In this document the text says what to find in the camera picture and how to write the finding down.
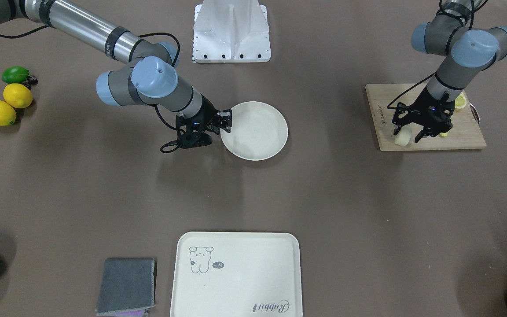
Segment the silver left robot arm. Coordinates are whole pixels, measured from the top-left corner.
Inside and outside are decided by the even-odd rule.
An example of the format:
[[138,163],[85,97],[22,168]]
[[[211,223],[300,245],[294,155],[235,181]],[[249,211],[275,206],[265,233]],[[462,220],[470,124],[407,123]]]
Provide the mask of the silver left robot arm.
[[395,136],[403,134],[410,124],[422,128],[415,142],[449,132],[459,94],[479,72],[507,57],[507,26],[473,27],[475,15],[484,4],[484,0],[441,0],[433,20],[415,28],[412,47],[444,60],[424,79],[427,85],[411,105],[397,99],[388,104],[394,110]]

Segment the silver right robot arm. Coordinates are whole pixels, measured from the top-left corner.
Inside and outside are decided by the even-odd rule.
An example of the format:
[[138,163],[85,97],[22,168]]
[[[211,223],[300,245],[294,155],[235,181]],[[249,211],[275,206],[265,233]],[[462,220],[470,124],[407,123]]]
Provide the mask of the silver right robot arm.
[[179,45],[151,43],[70,0],[0,0],[0,25],[28,19],[79,40],[117,61],[121,68],[96,80],[98,97],[109,106],[159,107],[175,114],[169,128],[176,138],[161,147],[164,153],[209,146],[211,134],[231,132],[231,110],[213,104],[176,70]]

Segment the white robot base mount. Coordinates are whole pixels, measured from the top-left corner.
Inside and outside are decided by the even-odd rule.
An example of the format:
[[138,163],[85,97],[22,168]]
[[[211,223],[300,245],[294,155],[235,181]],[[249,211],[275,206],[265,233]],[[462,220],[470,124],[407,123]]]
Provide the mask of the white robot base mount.
[[270,61],[268,10],[259,1],[204,0],[194,13],[193,62]]

